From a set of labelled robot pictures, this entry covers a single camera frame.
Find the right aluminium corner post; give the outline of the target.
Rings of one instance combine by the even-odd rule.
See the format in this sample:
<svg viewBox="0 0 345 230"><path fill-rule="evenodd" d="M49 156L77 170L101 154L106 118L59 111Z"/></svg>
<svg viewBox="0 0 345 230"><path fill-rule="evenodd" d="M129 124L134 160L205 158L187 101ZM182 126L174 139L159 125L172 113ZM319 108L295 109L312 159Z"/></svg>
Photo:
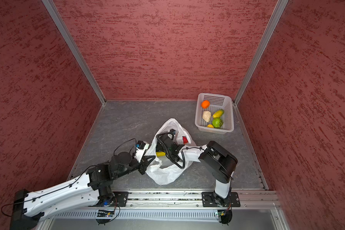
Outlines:
<svg viewBox="0 0 345 230"><path fill-rule="evenodd" d="M241 83L241 86L236 94L236 97L234 99L234 106L237 107L239 105L239 102L245 92L245 89L247 87L247 85L249 84L252 76L253 76L253 73L267 47L267 44L268 42L270 41L270 38L286 8L288 4L288 0L278 0L276 5L275 5L275 8L273 10L273 13L268 21L268 24L265 28L265 31L261 37L261 40L259 42L259 45L256 49L256 52L254 54L254 57L250 63L250 66L247 70L247 73Z"/></svg>

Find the white perforated plastic basket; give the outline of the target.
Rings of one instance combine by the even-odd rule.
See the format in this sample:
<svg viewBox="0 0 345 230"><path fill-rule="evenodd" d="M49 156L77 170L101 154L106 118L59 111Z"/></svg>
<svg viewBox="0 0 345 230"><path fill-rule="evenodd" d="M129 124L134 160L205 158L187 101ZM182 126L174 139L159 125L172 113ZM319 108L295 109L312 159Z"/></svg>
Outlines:
<svg viewBox="0 0 345 230"><path fill-rule="evenodd" d="M195 125L198 130L216 134L234 131L232 99L221 94L200 93L197 99Z"/></svg>

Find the white plastic bag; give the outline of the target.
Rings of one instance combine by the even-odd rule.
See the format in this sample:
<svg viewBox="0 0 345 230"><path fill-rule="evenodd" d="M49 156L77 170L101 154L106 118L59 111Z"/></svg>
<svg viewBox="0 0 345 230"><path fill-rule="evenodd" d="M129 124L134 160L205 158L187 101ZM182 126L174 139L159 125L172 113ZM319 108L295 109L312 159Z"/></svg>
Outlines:
<svg viewBox="0 0 345 230"><path fill-rule="evenodd" d="M196 143L193 141L191 135L188 131L180 125L180 123L171 118L167 120L162 127L158 130L157 134L162 134L165 132L174 129L176 131L176 135L174 139L178 144L183 144L183 137L187 137L187 145L192 147L196 146ZM152 140L152 143L147 150L145 156L156 156L156 148L157 148L157 139L156 135ZM180 169L175 164L171 164L170 166L163 167L163 163L166 162L165 160L161 160L160 158L156 157L152 163L147 167L146 173L147 175L158 185L168 185L174 182L186 169L188 169L193 161L186 160L186 166L184 169Z"/></svg>

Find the red pepper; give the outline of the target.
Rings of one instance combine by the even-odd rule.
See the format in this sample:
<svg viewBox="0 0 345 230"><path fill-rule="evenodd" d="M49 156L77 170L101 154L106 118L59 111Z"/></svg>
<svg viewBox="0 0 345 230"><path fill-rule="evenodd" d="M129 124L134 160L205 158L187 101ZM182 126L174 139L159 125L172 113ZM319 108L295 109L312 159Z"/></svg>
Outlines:
<svg viewBox="0 0 345 230"><path fill-rule="evenodd" d="M183 136L182 139L183 139L183 144L187 144L189 142L186 136Z"/></svg>

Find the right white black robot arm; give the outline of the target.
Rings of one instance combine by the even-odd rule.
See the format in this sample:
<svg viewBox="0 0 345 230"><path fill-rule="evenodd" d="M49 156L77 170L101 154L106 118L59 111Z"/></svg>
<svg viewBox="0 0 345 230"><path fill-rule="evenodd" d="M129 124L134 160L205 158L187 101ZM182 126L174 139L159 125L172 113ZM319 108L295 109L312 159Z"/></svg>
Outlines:
<svg viewBox="0 0 345 230"><path fill-rule="evenodd" d="M231 180L238 160L228 150L215 141L203 146L178 144L174 132L158 134L157 150L162 150L166 157L179 169L183 170L188 162L201 163L216 179L213 199L218 207L230 208Z"/></svg>

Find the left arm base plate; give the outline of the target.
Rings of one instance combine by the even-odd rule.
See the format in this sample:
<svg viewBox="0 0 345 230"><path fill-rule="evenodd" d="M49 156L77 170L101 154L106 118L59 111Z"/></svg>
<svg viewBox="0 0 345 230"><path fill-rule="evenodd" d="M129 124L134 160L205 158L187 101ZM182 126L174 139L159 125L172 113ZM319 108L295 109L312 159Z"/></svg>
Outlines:
<svg viewBox="0 0 345 230"><path fill-rule="evenodd" d="M102 207L125 207L128 200L129 192L112 192L103 198Z"/></svg>

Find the beige potato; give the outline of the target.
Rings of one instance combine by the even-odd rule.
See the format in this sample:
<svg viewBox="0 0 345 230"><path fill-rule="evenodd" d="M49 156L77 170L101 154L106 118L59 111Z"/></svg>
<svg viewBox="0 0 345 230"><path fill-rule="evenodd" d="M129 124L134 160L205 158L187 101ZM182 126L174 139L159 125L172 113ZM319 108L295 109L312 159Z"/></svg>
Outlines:
<svg viewBox="0 0 345 230"><path fill-rule="evenodd" d="M210 111L204 111L204 112L202 113L202 119L203 119L205 122L209 123L210 120L211 120L211 112L210 112Z"/></svg>

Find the left aluminium corner post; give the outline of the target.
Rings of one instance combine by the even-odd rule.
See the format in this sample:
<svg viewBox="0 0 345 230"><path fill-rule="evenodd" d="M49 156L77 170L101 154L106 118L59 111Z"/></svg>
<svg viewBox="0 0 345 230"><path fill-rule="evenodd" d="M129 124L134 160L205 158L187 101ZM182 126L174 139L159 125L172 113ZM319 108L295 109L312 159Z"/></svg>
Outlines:
<svg viewBox="0 0 345 230"><path fill-rule="evenodd" d="M93 91L97 95L98 99L101 102L102 106L105 106L107 99L102 93L94 75L92 74L90 68L88 67L83 55L81 54L78 46L76 45L73 37L71 36L67 26L65 25L63 19L60 16L55 4L51 0L42 0L47 12L49 13L50 17L52 18L53 22L55 23L57 29L59 30L61 36L65 40L66 44L68 45L71 53L73 54L74 58L76 59L79 67L81 68L83 74L85 75L86 79L88 80L89 84L91 85Z"/></svg>

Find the aluminium front rail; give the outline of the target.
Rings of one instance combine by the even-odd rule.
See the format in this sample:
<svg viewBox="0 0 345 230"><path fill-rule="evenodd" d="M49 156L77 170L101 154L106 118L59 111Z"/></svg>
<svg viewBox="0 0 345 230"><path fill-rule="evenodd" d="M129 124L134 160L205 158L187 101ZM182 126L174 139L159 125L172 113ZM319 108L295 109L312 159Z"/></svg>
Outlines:
<svg viewBox="0 0 345 230"><path fill-rule="evenodd" d="M210 190L120 190L129 192L128 200L122 209L214 209L203 207L202 192ZM282 209L276 191L235 190L241 206L232 209Z"/></svg>

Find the green custard apple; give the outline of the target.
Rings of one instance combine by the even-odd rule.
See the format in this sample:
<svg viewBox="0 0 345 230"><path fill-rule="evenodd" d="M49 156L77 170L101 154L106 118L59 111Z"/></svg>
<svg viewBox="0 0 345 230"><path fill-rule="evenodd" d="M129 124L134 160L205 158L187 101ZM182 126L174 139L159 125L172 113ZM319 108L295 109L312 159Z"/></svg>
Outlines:
<svg viewBox="0 0 345 230"><path fill-rule="evenodd" d="M223 126L223 120L220 117L214 118L212 125L214 128L220 129Z"/></svg>

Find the yellow banana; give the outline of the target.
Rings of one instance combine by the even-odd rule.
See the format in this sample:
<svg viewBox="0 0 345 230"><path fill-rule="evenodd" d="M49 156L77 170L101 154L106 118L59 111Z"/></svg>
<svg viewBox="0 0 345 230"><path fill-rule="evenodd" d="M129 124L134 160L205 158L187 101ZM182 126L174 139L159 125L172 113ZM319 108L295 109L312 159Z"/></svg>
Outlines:
<svg viewBox="0 0 345 230"><path fill-rule="evenodd" d="M165 155L166 155L165 152L162 152L162 151L156 152L156 156L157 156L157 157L163 157L163 156L165 156Z"/></svg>

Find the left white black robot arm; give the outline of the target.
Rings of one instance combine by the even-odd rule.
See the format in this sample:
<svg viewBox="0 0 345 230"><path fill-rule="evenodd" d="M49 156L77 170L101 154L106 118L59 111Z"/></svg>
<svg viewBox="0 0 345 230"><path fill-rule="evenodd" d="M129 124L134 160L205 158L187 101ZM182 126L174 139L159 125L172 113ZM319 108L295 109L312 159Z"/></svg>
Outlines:
<svg viewBox="0 0 345 230"><path fill-rule="evenodd" d="M11 203L11 230L31 230L40 221L61 212L83 207L110 208L112 213L125 207L127 192L114 192L113 182L131 172L145 174L155 156L140 160L128 152L113 156L111 161L91 165L80 176L48 189L16 192Z"/></svg>

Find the aluminium corner post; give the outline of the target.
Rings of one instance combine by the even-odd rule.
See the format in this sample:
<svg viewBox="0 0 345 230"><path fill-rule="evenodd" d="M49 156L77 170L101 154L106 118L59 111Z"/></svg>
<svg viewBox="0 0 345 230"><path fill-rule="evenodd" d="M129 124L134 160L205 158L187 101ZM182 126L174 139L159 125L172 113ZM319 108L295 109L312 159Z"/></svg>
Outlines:
<svg viewBox="0 0 345 230"><path fill-rule="evenodd" d="M105 106L107 99L102 93L94 75L92 74L90 68L88 67L83 55L81 54L78 46L76 45L73 37L71 36L67 26L65 25L63 19L60 16L55 4L51 0L42 0L47 12L49 13L50 17L52 18L53 22L55 23L57 29L59 30L61 36L65 40L66 44L68 45L71 53L73 54L74 58L76 59L79 67L81 68L83 74L85 75L86 79L88 80L89 84L91 85L93 91L97 95L98 99L101 102L102 106Z"/></svg>
<svg viewBox="0 0 345 230"><path fill-rule="evenodd" d="M241 86L236 94L236 97L234 99L234 106L237 107L239 105L239 102L245 92L245 89L247 87L247 85L249 84L252 76L253 76L253 73L267 47L267 44L268 42L270 41L270 38L286 8L288 4L288 0L278 0L276 5L275 5L275 8L273 10L273 13L268 21L268 24L265 28L265 31L261 37L261 40L259 42L259 45L256 49L256 52L254 54L254 57L250 63L250 66L247 70L247 73L241 83Z"/></svg>

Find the orange carrot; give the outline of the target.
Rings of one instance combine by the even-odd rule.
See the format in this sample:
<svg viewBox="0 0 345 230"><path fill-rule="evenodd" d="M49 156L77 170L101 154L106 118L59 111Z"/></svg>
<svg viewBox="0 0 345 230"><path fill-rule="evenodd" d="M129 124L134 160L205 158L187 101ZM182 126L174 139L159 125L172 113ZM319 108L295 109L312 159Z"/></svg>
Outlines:
<svg viewBox="0 0 345 230"><path fill-rule="evenodd" d="M210 106L210 101L208 101L208 100L205 100L201 103L201 107L203 109L207 109L209 106Z"/></svg>

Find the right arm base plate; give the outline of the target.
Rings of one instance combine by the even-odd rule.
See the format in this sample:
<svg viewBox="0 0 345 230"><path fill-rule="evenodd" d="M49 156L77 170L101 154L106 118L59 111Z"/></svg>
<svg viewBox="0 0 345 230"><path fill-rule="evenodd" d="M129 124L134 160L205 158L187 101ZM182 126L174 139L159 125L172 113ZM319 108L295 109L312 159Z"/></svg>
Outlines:
<svg viewBox="0 0 345 230"><path fill-rule="evenodd" d="M241 206L239 195L229 192L226 198L222 198L214 192L202 192L203 207L238 208Z"/></svg>

